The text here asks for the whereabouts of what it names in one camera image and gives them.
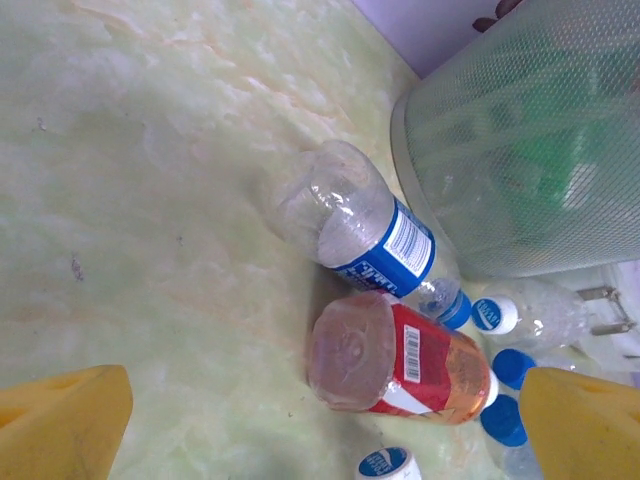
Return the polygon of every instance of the marble floor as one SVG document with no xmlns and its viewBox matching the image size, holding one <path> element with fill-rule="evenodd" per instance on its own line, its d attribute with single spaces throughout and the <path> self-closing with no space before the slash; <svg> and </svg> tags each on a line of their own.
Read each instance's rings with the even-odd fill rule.
<svg viewBox="0 0 640 480">
<path fill-rule="evenodd" d="M 125 365 L 118 479 L 348 479 L 395 444 L 425 478 L 499 478 L 476 423 L 339 414 L 305 383 L 346 289 L 258 185 L 340 138 L 399 194 L 417 81 L 349 0 L 0 0 L 0 44 L 0 387 Z"/>
</svg>

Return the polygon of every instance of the bottle label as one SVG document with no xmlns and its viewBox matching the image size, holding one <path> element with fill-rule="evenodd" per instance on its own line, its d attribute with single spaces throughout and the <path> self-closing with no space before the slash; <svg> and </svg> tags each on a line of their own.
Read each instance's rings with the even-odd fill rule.
<svg viewBox="0 0 640 480">
<path fill-rule="evenodd" d="M 391 224 L 371 250 L 333 270 L 359 290 L 404 297 L 420 286 L 436 254 L 433 233 L 394 198 Z"/>
<path fill-rule="evenodd" d="M 447 357 L 451 333 L 388 294 L 396 329 L 393 377 L 382 399 L 369 410 L 408 417 L 420 415 L 446 423 L 451 395 Z"/>
<path fill-rule="evenodd" d="M 383 448 L 367 455 L 358 465 L 358 472 L 371 478 L 389 475 L 402 468 L 408 456 L 404 448 Z"/>
<path fill-rule="evenodd" d="M 471 318 L 480 330 L 495 330 L 502 322 L 502 312 L 496 302 L 489 298 L 483 298 L 473 304 Z"/>
</svg>

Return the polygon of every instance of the blue bottle label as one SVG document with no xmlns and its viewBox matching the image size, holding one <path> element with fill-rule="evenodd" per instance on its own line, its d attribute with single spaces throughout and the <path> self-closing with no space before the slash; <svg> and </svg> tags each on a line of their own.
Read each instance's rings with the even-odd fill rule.
<svg viewBox="0 0 640 480">
<path fill-rule="evenodd" d="M 376 246 L 333 270 L 359 290 L 381 288 L 401 298 L 420 286 L 435 255 L 433 233 L 394 199 L 391 224 Z"/>
<path fill-rule="evenodd" d="M 502 312 L 496 302 L 483 298 L 473 304 L 471 318 L 480 330 L 494 330 L 502 321 Z"/>
<path fill-rule="evenodd" d="M 383 448 L 367 455 L 358 465 L 358 472 L 365 477 L 382 477 L 400 469 L 407 457 L 407 451 L 404 448 Z"/>
</svg>

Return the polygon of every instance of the crushed plastic bottle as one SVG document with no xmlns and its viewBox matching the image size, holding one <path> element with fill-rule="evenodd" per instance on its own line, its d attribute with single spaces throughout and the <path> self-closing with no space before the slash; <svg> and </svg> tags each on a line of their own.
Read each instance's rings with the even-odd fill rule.
<svg viewBox="0 0 640 480">
<path fill-rule="evenodd" d="M 487 433 L 491 458 L 509 479 L 544 479 L 514 398 L 498 395 L 493 405 L 480 414 L 480 423 Z"/>
<path fill-rule="evenodd" d="M 273 223 L 286 242 L 359 290 L 384 289 L 449 328 L 468 320 L 471 302 L 452 253 L 393 196 L 366 155 L 328 141 L 295 168 L 272 195 Z"/>
<path fill-rule="evenodd" d="M 425 322 L 389 293 L 330 303 L 309 353 L 309 384 L 335 410 L 457 425 L 498 394 L 498 379 L 473 340 Z"/>
<path fill-rule="evenodd" d="M 589 311 L 577 293 L 528 278 L 489 285 L 471 318 L 490 343 L 527 353 L 571 345 L 589 331 Z"/>
</svg>

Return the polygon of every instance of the yellow plastic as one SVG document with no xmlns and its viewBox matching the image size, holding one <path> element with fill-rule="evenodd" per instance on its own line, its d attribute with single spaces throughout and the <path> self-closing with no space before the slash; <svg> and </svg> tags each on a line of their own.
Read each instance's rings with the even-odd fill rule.
<svg viewBox="0 0 640 480">
<path fill-rule="evenodd" d="M 640 390 L 533 368 L 519 402 L 546 480 L 640 478 Z"/>
<path fill-rule="evenodd" d="M 118 365 L 0 391 L 0 479 L 106 479 L 132 408 Z"/>
</svg>

